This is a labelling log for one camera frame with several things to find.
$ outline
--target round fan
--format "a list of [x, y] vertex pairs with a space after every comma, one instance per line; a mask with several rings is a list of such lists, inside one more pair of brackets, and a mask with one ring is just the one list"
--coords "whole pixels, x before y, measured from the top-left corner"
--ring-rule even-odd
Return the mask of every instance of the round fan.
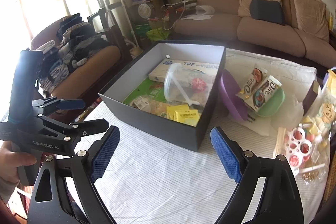
[[138, 7], [138, 14], [144, 19], [150, 18], [154, 12], [155, 8], [152, 3], [142, 3]]

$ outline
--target open cardboard box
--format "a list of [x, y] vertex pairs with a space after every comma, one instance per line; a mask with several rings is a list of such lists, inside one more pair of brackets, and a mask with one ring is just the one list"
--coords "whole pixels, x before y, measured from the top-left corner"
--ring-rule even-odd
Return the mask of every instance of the open cardboard box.
[[[108, 108], [121, 121], [148, 134], [197, 151], [209, 125], [218, 96], [218, 81], [224, 69], [224, 46], [206, 45], [207, 42], [161, 41], [140, 54], [118, 73], [99, 93]], [[196, 127], [175, 122], [123, 104], [123, 100], [164, 59], [186, 60], [219, 64], [214, 85]]]

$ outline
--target clear plastic container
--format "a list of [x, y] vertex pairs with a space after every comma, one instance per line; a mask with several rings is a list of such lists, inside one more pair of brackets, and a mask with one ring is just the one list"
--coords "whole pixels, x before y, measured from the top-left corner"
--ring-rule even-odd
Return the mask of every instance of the clear plastic container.
[[164, 95], [168, 102], [205, 106], [214, 80], [214, 76], [174, 63], [165, 78]]

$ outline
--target silver screw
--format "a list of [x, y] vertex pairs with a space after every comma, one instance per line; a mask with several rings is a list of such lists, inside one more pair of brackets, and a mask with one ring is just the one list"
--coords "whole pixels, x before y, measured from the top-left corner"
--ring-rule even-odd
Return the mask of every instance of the silver screw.
[[281, 160], [281, 161], [285, 161], [286, 160], [286, 157], [282, 154], [278, 155], [278, 159]]
[[83, 156], [86, 155], [86, 151], [85, 151], [85, 150], [81, 150], [81, 151], [79, 151], [79, 152], [77, 153], [77, 155], [78, 155], [79, 157], [83, 157]]
[[244, 155], [246, 156], [246, 157], [249, 157], [249, 158], [251, 158], [251, 157], [253, 157], [253, 152], [252, 151], [250, 151], [250, 150], [246, 150], [245, 152], [244, 152]]
[[45, 158], [45, 161], [52, 161], [53, 160], [53, 156], [52, 155], [49, 155]]

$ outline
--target human hand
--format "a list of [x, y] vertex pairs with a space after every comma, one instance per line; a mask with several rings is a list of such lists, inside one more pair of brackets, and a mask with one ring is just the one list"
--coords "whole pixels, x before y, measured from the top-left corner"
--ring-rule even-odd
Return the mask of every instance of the human hand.
[[36, 158], [26, 152], [12, 152], [11, 142], [5, 141], [0, 148], [0, 177], [11, 183], [18, 183], [17, 167], [33, 165]]

